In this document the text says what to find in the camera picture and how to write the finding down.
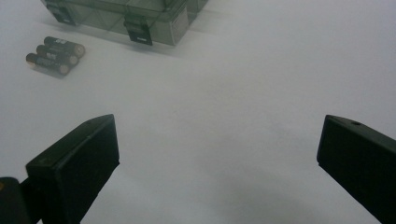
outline storage case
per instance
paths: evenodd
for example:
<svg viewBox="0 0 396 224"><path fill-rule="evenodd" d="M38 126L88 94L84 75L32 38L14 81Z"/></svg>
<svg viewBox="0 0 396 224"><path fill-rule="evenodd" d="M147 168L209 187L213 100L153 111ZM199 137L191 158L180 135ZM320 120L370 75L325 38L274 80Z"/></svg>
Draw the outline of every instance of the storage case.
<svg viewBox="0 0 396 224"><path fill-rule="evenodd" d="M58 22L175 45L207 0L42 0Z"/></svg>

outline white surface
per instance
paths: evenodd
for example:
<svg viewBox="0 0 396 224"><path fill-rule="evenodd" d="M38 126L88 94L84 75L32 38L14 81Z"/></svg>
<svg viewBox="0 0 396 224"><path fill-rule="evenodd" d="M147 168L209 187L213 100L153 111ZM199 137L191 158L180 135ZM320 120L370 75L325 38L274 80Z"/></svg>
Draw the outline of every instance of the white surface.
<svg viewBox="0 0 396 224"><path fill-rule="evenodd" d="M113 113L120 166L84 224L378 223L316 162L326 114L396 138L396 3L210 0L177 47L0 2L0 175ZM24 61L86 46L64 78Z"/></svg>

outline black battery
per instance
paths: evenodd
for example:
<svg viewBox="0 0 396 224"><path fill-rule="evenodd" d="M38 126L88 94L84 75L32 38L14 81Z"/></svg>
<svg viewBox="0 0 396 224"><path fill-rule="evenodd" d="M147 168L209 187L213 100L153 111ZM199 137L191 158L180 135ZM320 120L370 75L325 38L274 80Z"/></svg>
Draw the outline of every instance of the black battery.
<svg viewBox="0 0 396 224"><path fill-rule="evenodd" d="M78 64L78 57L76 55L62 52L55 48L39 45L37 46L36 52L38 56L51 59L57 63L66 63L70 66L76 66Z"/></svg>
<svg viewBox="0 0 396 224"><path fill-rule="evenodd" d="M49 70L57 71L62 75L67 75L70 71L69 65L65 63L59 63L33 53L26 55L26 62L33 66L45 67Z"/></svg>
<svg viewBox="0 0 396 224"><path fill-rule="evenodd" d="M44 44L52 49L69 52L70 54L74 54L79 58L81 58L85 54L84 46L52 36L47 36L44 39Z"/></svg>

